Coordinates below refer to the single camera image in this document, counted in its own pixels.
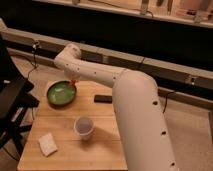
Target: chair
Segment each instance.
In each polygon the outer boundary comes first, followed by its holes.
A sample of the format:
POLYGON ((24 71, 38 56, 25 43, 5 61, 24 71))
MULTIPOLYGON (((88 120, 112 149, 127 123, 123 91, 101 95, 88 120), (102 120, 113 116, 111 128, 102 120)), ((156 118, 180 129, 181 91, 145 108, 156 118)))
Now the chair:
POLYGON ((37 107, 39 101, 29 94, 33 84, 16 68, 0 35, 0 149, 13 140, 21 155, 21 133, 31 125, 20 126, 28 108, 37 107))

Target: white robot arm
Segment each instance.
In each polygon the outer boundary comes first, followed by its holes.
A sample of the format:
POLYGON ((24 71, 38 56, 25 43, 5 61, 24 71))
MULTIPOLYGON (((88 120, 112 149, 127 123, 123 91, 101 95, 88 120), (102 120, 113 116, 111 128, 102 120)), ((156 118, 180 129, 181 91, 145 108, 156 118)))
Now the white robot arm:
POLYGON ((145 73, 80 60, 67 45, 55 65, 71 79, 78 76, 112 87, 113 106, 129 171, 178 171, 154 79, 145 73))

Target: paper cup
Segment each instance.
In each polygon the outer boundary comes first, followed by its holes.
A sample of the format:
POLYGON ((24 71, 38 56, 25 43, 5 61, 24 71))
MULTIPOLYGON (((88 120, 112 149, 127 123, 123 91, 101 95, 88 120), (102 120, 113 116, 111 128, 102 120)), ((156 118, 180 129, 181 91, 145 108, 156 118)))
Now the paper cup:
POLYGON ((94 130, 94 123, 88 117, 80 117, 75 120, 74 131, 81 140, 89 140, 94 130))

